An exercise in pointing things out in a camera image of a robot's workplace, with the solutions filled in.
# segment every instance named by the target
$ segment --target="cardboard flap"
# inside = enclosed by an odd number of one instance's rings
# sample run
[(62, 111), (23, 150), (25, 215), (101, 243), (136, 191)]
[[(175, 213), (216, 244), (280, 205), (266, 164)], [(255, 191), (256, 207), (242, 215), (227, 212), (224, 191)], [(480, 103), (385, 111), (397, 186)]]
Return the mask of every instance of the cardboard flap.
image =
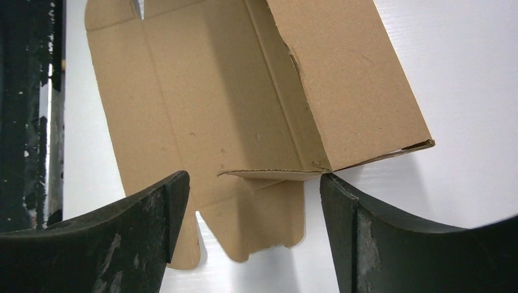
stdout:
[(372, 0), (268, 0), (332, 170), (431, 139)]
[(86, 31), (94, 31), (137, 18), (138, 14), (130, 1), (88, 1), (85, 9), (84, 26)]
[(267, 180), (290, 180), (290, 181), (306, 181), (313, 179), (323, 173), (329, 173), (330, 170), (321, 171), (295, 171), (295, 170), (229, 170), (223, 171), (221, 175), (234, 175), (247, 179), (267, 179)]
[[(295, 146), (294, 151), (301, 162), (297, 170), (315, 171), (318, 168), (330, 168), (320, 133), (304, 93), (297, 63), (277, 30), (268, 3), (265, 0), (245, 0), (245, 3)], [(277, 148), (265, 148), (262, 151), (279, 152)], [(284, 166), (279, 162), (270, 162), (268, 166), (268, 168), (282, 167)]]
[(225, 166), (301, 168), (246, 3), (145, 3), (142, 21), (129, 0), (89, 0), (85, 24), (125, 192), (175, 170), (191, 176), (171, 266), (199, 262), (195, 211), (234, 261), (297, 244), (302, 182), (216, 176)]

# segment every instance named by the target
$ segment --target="black metal frame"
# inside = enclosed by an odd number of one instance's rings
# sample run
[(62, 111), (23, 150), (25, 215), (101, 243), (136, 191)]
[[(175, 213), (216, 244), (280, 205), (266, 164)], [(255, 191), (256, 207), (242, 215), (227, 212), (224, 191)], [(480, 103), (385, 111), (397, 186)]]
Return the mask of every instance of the black metal frame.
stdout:
[(62, 218), (64, 0), (0, 0), (0, 232)]
[(333, 174), (320, 193), (340, 292), (518, 292), (518, 216), (471, 230), (443, 225)]
[(177, 172), (46, 230), (0, 234), (0, 292), (158, 292), (188, 196)]

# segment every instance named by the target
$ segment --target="cardboard box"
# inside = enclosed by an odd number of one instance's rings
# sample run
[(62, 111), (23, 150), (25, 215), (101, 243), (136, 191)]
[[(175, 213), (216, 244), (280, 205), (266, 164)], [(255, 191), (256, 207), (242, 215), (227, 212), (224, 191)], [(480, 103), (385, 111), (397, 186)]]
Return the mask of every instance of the cardboard box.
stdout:
[(126, 193), (191, 174), (176, 269), (195, 211), (245, 261), (302, 239), (300, 180), (434, 145), (370, 0), (90, 0), (85, 23)]

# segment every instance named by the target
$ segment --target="black plastic part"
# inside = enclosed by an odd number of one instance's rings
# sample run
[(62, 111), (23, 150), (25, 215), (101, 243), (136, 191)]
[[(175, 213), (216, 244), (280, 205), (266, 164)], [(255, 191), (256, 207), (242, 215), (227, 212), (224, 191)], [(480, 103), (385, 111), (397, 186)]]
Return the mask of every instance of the black plastic part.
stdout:
[(0, 292), (158, 292), (188, 195), (177, 172), (46, 230), (0, 234)]
[(63, 3), (0, 0), (0, 232), (62, 209)]
[(443, 225), (333, 174), (320, 193), (340, 292), (518, 292), (518, 216), (472, 230)]

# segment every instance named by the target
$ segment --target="dark machine part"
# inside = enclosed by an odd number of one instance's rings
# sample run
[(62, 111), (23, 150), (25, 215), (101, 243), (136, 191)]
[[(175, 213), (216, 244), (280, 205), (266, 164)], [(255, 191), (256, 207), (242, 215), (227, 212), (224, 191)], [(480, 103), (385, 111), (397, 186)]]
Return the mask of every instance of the dark machine part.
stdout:
[(0, 292), (158, 292), (188, 196), (181, 171), (45, 230), (0, 234)]
[(0, 0), (0, 232), (62, 219), (63, 7)]
[(518, 216), (471, 230), (443, 225), (333, 174), (320, 193), (340, 292), (518, 292)]

